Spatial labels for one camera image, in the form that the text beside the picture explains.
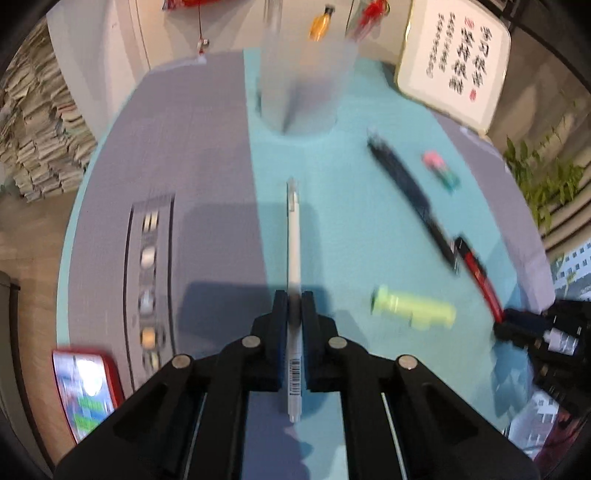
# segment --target pen clip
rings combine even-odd
[[[287,182],[287,209],[289,212],[296,211],[297,198],[297,185],[294,179],[289,179]]]

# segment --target yellow-green highlighter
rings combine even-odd
[[[452,328],[456,321],[456,308],[449,303],[391,292],[385,286],[374,291],[371,311],[409,317],[411,327],[417,330],[428,330],[431,325]]]

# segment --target pen barcode label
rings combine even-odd
[[[301,395],[301,361],[299,358],[290,360],[290,395]]]

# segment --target red marker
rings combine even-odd
[[[491,310],[492,316],[496,323],[503,321],[503,307],[501,302],[496,296],[495,289],[492,287],[491,281],[486,276],[486,270],[484,266],[478,261],[477,256],[470,249],[467,242],[461,237],[456,238],[456,251],[463,258],[464,263],[468,267],[468,270],[472,273],[472,276],[478,283],[478,287],[484,296],[488,307]]]

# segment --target light blue table mat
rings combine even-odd
[[[516,371],[525,369],[527,359],[511,347],[493,349],[492,317],[469,272],[462,268],[456,277],[441,260],[411,206],[366,146],[368,127],[377,128],[427,192],[446,232],[464,234],[478,252],[501,302],[513,297],[512,304],[519,306],[517,275],[486,199],[431,112],[394,91],[380,63],[360,59],[336,128],[314,139],[286,139],[266,128],[257,111],[258,51],[247,50],[244,56],[268,284],[283,284],[287,278],[285,184],[294,177],[301,197],[302,280],[313,290],[323,290],[318,310],[334,317],[341,335],[375,355],[416,355],[487,420],[506,427],[511,409],[499,410],[495,401],[501,393],[493,374],[497,354]],[[422,165],[427,150],[437,150],[462,179],[453,195]],[[420,332],[398,317],[371,316],[371,293],[381,284],[454,304],[455,326]],[[508,404],[527,401],[526,379],[507,388],[503,394],[512,398]],[[320,431],[342,435],[329,424],[335,410],[340,415],[338,396],[309,395],[315,396],[311,407],[304,403],[303,420],[295,426],[304,444],[318,445]],[[342,473],[343,449],[340,444],[331,478]],[[314,472],[315,465],[326,464],[315,456],[325,453],[312,451],[304,463]]]

